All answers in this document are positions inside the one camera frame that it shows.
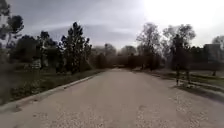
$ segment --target overcast sky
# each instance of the overcast sky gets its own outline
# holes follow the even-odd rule
[[[146,22],[162,30],[168,25],[191,24],[202,46],[224,34],[223,0],[8,0],[12,13],[24,18],[23,34],[41,30],[59,40],[74,21],[94,45],[117,48],[134,43]]]

